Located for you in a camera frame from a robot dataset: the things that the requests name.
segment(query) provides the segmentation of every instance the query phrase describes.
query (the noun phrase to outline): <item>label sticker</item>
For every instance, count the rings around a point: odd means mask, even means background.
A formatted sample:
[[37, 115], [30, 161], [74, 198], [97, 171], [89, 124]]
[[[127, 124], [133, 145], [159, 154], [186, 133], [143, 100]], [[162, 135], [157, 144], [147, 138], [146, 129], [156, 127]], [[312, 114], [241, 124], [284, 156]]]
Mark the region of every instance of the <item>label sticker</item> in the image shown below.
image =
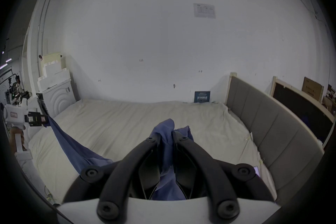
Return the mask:
[[11, 113], [10, 113], [10, 116], [11, 116], [11, 117], [18, 118], [18, 114], [17, 114], [17, 113], [15, 113], [15, 112], [11, 112]]
[[195, 92], [194, 103], [210, 102], [210, 92]]
[[205, 3], [194, 3], [194, 15], [198, 18], [215, 19], [215, 6]]

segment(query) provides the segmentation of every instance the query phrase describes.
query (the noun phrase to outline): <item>cardboard box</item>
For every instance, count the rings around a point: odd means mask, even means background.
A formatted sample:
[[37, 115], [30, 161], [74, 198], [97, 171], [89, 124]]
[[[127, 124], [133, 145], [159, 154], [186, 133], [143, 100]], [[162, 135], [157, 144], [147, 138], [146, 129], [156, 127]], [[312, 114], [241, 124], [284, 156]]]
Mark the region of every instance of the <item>cardboard box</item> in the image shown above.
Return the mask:
[[321, 102], [324, 87], [307, 77], [303, 80], [302, 91]]

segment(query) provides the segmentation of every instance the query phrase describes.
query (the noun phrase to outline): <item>bed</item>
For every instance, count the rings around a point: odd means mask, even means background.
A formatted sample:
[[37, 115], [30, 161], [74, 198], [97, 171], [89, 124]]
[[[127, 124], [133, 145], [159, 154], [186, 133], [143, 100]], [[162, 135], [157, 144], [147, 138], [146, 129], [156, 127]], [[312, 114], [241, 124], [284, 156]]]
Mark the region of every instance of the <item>bed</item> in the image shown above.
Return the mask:
[[[123, 159], [145, 140], [161, 121], [171, 118], [175, 128], [189, 125], [195, 142], [213, 158], [257, 166], [276, 198], [272, 177], [263, 164], [247, 129], [220, 103], [129, 103], [82, 99], [55, 117], [55, 121], [83, 146], [113, 161]], [[35, 167], [47, 188], [62, 201], [78, 176], [50, 127], [29, 142]]]
[[[306, 182], [323, 155], [316, 137], [288, 108], [232, 73], [222, 103], [130, 103], [82, 99], [55, 117], [83, 146], [118, 161], [171, 118], [190, 126], [213, 158], [257, 166], [280, 205]], [[59, 203], [78, 176], [50, 127], [29, 141], [34, 165]]]

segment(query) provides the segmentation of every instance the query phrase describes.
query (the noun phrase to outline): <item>white wall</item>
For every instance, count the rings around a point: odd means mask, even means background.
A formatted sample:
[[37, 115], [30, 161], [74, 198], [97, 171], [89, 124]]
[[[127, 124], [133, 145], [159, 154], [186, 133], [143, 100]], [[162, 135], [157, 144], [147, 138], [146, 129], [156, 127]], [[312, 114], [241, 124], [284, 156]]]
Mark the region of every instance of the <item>white wall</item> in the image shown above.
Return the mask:
[[[32, 86], [43, 1], [28, 41]], [[193, 3], [214, 5], [216, 18], [195, 18]], [[299, 89], [306, 76], [326, 90], [336, 86], [336, 52], [315, 8], [312, 0], [50, 0], [38, 52], [62, 52], [81, 98], [192, 102], [194, 91], [211, 90], [223, 101], [231, 71], [265, 92], [274, 75]]]

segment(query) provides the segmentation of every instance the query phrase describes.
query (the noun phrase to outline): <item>white handle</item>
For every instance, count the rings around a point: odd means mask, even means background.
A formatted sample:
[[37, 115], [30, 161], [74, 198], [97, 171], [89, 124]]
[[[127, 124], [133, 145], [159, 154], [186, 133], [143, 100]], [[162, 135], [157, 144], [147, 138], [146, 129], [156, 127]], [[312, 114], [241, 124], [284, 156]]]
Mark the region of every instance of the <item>white handle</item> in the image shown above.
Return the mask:
[[22, 142], [21, 142], [21, 134], [15, 134], [15, 144], [16, 144], [16, 151], [17, 152], [23, 152]]

